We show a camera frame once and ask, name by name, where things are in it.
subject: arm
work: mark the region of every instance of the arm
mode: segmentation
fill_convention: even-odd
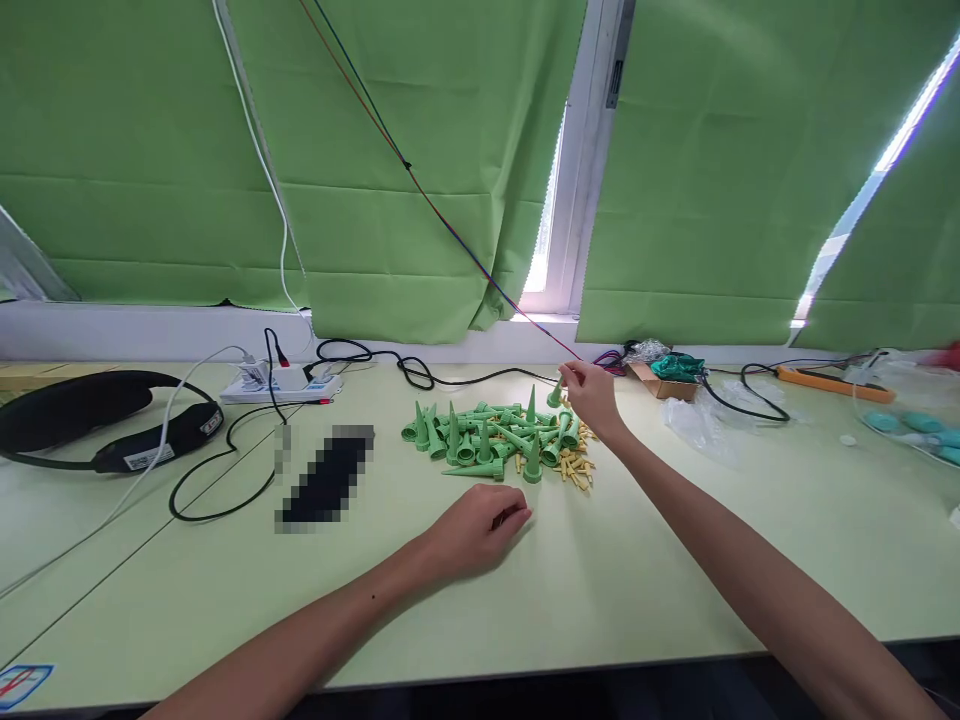
[[[644,446],[624,425],[613,378],[560,367],[577,414],[626,466],[744,624],[830,717],[944,715],[856,618],[745,522]]]
[[[496,565],[531,512],[516,488],[475,485],[423,535],[349,585],[264,630],[144,717],[282,718],[404,607]],[[509,516],[492,529],[501,513]],[[283,672],[264,683],[264,668],[270,667]]]

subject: green curtain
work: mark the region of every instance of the green curtain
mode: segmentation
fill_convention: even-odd
[[[0,203],[84,300],[287,306],[209,2],[3,0],[0,108]]]
[[[827,274],[798,344],[915,350],[960,338],[958,118],[954,69]]]
[[[954,0],[638,0],[578,340],[776,344]]]
[[[584,0],[323,5],[424,190],[519,299]],[[300,4],[232,0],[229,8],[318,336],[457,342],[468,327],[509,317],[416,192]]]

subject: black cord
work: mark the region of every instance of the black cord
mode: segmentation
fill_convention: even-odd
[[[323,352],[323,348],[330,343],[347,343],[348,345],[353,345],[356,348],[359,348],[362,352],[357,353],[356,355],[344,355],[343,357],[326,357]],[[482,378],[476,378],[475,380],[441,380],[436,377],[430,368],[426,366],[426,363],[423,362],[420,358],[415,357],[405,357],[402,358],[398,353],[395,353],[393,350],[376,350],[372,351],[365,345],[358,343],[356,340],[345,340],[344,338],[330,338],[329,340],[324,340],[322,343],[317,345],[317,357],[320,358],[317,362],[307,365],[304,370],[309,375],[310,371],[313,370],[317,365],[323,363],[334,363],[334,362],[345,362],[345,363],[366,363],[372,362],[373,358],[376,355],[393,355],[397,360],[397,367],[400,368],[400,371],[403,373],[404,379],[413,387],[418,390],[433,390],[437,385],[474,385],[478,382],[483,382],[484,380],[489,380],[490,378],[495,378],[498,375],[503,375],[508,372],[519,372],[524,375],[529,375],[530,377],[537,378],[537,380],[543,380],[544,382],[550,383],[551,385],[557,384],[556,378],[548,378],[543,375],[537,375],[535,372],[530,372],[529,370],[524,370],[523,368],[506,368],[505,370],[497,370],[497,372],[490,373],[489,375],[484,375]],[[423,368],[423,372],[415,370],[413,368],[407,367],[408,362],[417,363],[420,367]],[[413,381],[413,377],[424,378],[429,381],[429,385],[420,385]]]
[[[761,400],[763,400],[767,405],[769,405],[769,406],[774,410],[774,412],[777,413],[776,415],[764,415],[763,413],[754,412],[753,410],[744,410],[743,408],[738,408],[736,405],[731,405],[731,404],[728,403],[726,400],[724,400],[722,397],[720,397],[719,395],[717,395],[717,393],[714,392],[713,388],[710,387],[710,383],[707,382],[707,372],[706,372],[706,371],[700,376],[700,384],[703,385],[704,389],[705,389],[708,393],[710,393],[710,396],[711,396],[714,400],[716,400],[718,403],[720,403],[721,405],[723,405],[723,406],[726,407],[726,408],[730,408],[731,410],[736,410],[738,413],[743,413],[744,415],[750,415],[751,417],[760,418],[761,420],[772,420],[772,421],[774,421],[774,422],[789,422],[789,420],[790,420],[790,415],[787,413],[786,410],[784,410],[783,408],[781,408],[779,405],[774,404],[774,403],[771,402],[770,400],[767,400],[767,398],[765,398],[763,395],[761,395],[760,393],[758,393],[756,390],[754,390],[752,387],[750,387],[750,386],[747,384],[747,368],[751,368],[751,367],[756,367],[756,368],[761,368],[762,370],[767,370],[767,371],[769,371],[769,372],[772,372],[772,373],[774,374],[774,376],[777,375],[776,369],[770,367],[769,365],[761,365],[760,363],[747,363],[747,364],[744,365],[742,368],[740,368],[740,382],[743,383],[743,386],[747,389],[747,391],[748,391],[750,394],[756,395],[758,398],[760,398]]]
[[[254,408],[250,412],[245,412],[243,415],[241,415],[232,423],[230,423],[230,427],[227,428],[227,446],[230,449],[224,450],[222,453],[217,453],[216,455],[211,455],[205,460],[201,460],[200,462],[198,462],[196,465],[194,465],[192,468],[190,468],[189,470],[187,470],[187,472],[183,474],[183,476],[177,481],[177,484],[174,486],[173,490],[170,491],[170,497],[167,500],[167,507],[170,510],[170,514],[173,515],[173,517],[175,517],[177,520],[183,520],[184,522],[203,522],[205,520],[216,520],[217,518],[222,518],[222,517],[226,517],[227,515],[232,515],[233,513],[237,512],[237,510],[241,510],[245,508],[247,505],[252,503],[258,497],[263,495],[263,493],[266,492],[267,488],[270,487],[270,483],[273,482],[273,478],[276,475],[276,470],[273,470],[270,473],[270,477],[267,478],[267,481],[260,487],[259,490],[257,490],[253,495],[248,497],[242,503],[240,503],[239,505],[234,505],[232,508],[229,508],[227,510],[222,510],[221,512],[218,512],[218,513],[211,513],[210,515],[200,515],[196,517],[184,515],[179,510],[177,510],[177,493],[180,492],[180,488],[183,487],[183,484],[190,478],[191,475],[193,475],[194,472],[202,468],[208,462],[213,462],[214,460],[218,458],[222,458],[225,455],[238,452],[237,446],[233,444],[232,436],[233,436],[233,429],[237,426],[237,424],[241,420],[243,420],[244,418],[250,417],[254,413],[263,412],[264,410],[276,409],[277,412],[280,412],[281,407],[297,407],[297,406],[307,405],[307,404],[309,403],[284,403],[283,405],[277,405],[276,401],[274,401],[274,404],[272,407],[264,406],[264,407]]]
[[[277,352],[280,351],[280,342],[277,340],[277,333],[273,328],[264,328],[263,329],[263,339],[267,343],[267,388],[270,390],[270,402],[273,403],[273,409],[277,411],[277,415],[280,416],[280,421],[286,425],[287,417],[283,414],[283,411],[280,410],[280,406],[277,405],[277,398],[273,394],[273,354],[270,352],[270,336],[267,333],[273,335],[273,342],[277,346]]]

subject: white power strip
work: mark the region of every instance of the white power strip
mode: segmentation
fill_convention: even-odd
[[[276,380],[273,383],[273,396],[278,403],[282,402],[316,402],[317,400],[329,400],[343,386],[343,380],[339,375],[328,375],[323,378],[314,378],[310,384],[300,390],[281,390],[277,386]],[[238,378],[236,382],[227,387],[220,393],[220,399],[226,405],[237,405],[240,403],[269,403],[270,390],[266,385],[257,385],[252,389],[246,389],[243,385],[243,378]]]

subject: hand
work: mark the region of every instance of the hand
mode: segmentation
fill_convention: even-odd
[[[503,513],[506,518],[494,528]],[[414,543],[426,571],[441,582],[450,582],[497,565],[532,514],[517,488],[474,485]]]
[[[598,365],[571,360],[560,366],[574,411],[602,440],[626,426],[613,396],[613,376]]]

